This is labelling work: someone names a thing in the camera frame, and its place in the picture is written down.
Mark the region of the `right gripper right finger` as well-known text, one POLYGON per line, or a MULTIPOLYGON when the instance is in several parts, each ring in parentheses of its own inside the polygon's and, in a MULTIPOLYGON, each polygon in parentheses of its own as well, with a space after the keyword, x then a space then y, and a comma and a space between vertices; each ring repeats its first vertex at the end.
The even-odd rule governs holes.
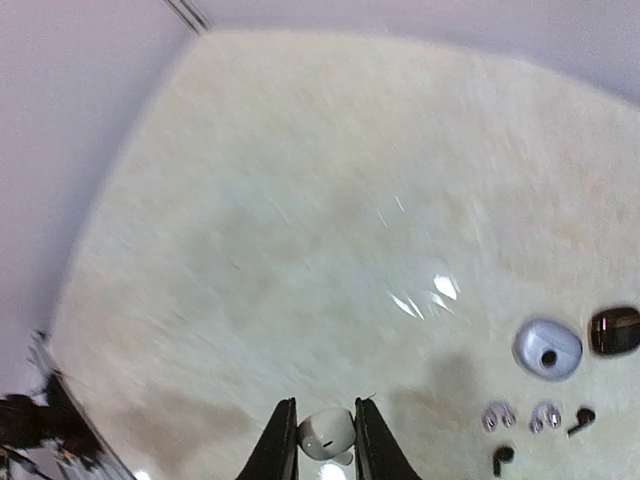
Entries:
POLYGON ((355 400, 358 480, 421 480, 372 399, 355 400))

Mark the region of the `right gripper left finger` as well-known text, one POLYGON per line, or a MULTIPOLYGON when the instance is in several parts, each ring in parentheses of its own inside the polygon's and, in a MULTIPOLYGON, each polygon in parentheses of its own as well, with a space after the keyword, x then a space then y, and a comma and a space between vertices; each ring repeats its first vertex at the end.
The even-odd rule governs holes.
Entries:
POLYGON ((238 480, 298 478, 297 409, 291 397, 277 403, 238 480))

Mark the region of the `white earbud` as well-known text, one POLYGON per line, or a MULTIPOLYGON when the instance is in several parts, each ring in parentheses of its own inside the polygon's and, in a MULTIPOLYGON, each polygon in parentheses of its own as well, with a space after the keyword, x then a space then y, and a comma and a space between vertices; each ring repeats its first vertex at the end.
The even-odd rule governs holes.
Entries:
POLYGON ((333 461, 349 466, 354 458, 350 449, 356 441, 351 411, 331 407, 306 417, 297 427, 297 443, 315 461, 333 461))

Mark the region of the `purple round charging case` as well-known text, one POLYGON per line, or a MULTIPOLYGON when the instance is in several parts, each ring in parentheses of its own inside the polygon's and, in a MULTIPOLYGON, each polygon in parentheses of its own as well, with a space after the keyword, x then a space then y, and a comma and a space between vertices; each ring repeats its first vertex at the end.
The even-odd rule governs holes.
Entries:
POLYGON ((511 353, 515 362, 534 377, 562 382, 579 367, 583 344, 564 323, 551 318, 532 318, 517 330, 511 353))

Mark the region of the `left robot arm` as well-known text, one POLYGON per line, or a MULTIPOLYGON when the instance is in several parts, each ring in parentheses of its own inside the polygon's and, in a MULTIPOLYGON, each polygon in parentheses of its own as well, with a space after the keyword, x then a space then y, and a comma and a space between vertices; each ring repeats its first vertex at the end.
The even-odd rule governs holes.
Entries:
POLYGON ((2 446, 27 450, 51 440, 60 442, 63 452, 91 461, 101 452, 99 441, 72 404, 40 405, 23 394, 1 398, 2 446))

